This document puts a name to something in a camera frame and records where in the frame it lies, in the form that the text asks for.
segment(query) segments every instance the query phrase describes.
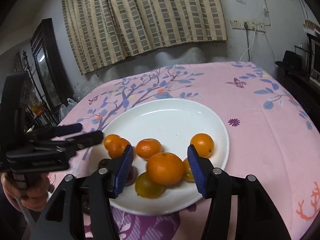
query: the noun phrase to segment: butterfly print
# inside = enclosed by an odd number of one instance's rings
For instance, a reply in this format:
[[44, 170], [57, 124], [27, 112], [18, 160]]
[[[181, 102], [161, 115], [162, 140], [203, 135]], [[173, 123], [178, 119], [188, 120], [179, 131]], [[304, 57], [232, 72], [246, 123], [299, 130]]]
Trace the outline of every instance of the butterfly print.
[[98, 96], [94, 97], [92, 100], [89, 99], [89, 105], [92, 105], [92, 102], [97, 100], [98, 100]]
[[226, 84], [234, 84], [239, 88], [244, 88], [244, 85], [247, 84], [246, 82], [240, 81], [237, 78], [234, 78], [233, 80], [234, 80], [234, 82], [226, 82]]

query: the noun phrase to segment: human hand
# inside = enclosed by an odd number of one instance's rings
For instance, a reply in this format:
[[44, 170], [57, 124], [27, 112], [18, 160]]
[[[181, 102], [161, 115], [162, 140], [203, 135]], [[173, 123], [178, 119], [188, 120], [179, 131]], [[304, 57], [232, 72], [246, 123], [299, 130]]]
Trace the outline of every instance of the human hand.
[[50, 182], [48, 179], [48, 173], [40, 174], [41, 179], [36, 185], [27, 189], [27, 196], [21, 197], [21, 193], [18, 190], [14, 179], [10, 178], [6, 173], [1, 174], [1, 183], [3, 189], [12, 197], [21, 198], [21, 203], [26, 208], [33, 211], [42, 211], [47, 204], [48, 189]]

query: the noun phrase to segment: tablecloth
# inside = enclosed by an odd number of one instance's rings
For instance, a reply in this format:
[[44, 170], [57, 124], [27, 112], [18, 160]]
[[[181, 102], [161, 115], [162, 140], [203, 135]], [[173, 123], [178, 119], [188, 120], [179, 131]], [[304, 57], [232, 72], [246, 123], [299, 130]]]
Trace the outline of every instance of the tablecloth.
[[[212, 109], [230, 137], [225, 171], [257, 176], [280, 212], [293, 240], [300, 239], [320, 210], [320, 136], [299, 103], [275, 79], [250, 62], [173, 65], [105, 83], [71, 110], [63, 124], [82, 123], [83, 132], [103, 130], [136, 105], [184, 98]], [[68, 171], [86, 176], [90, 150], [79, 151]], [[112, 209], [121, 240], [200, 239], [210, 200], [167, 216], [144, 217]], [[90, 222], [86, 222], [87, 235]], [[230, 220], [234, 239], [236, 211]]]

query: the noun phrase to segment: white plate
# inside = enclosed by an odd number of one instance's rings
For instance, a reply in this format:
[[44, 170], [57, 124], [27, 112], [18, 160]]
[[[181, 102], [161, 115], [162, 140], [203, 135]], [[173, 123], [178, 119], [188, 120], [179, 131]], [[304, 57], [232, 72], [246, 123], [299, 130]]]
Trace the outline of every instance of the white plate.
[[[214, 152], [209, 158], [215, 167], [224, 169], [229, 155], [229, 136], [222, 120], [211, 109], [187, 99], [161, 99], [136, 106], [119, 115], [104, 130], [105, 135], [118, 134], [135, 146], [145, 138], [155, 138], [164, 147], [184, 160], [191, 138], [207, 133], [214, 140]], [[92, 149], [89, 172], [95, 172], [98, 163], [109, 158], [103, 144]], [[146, 171], [146, 161], [135, 156], [132, 165], [138, 174]], [[157, 199], [137, 195], [134, 184], [125, 187], [117, 199], [110, 199], [113, 207], [136, 215], [164, 215], [190, 206], [199, 199], [196, 184], [182, 180], [178, 187], [167, 188]]]

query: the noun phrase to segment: checkered curtain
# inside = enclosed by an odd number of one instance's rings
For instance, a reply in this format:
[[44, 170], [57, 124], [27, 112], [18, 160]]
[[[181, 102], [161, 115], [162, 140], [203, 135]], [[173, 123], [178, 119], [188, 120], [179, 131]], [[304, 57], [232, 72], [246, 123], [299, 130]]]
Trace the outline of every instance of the checkered curtain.
[[187, 42], [225, 41], [220, 0], [62, 0], [82, 74]]

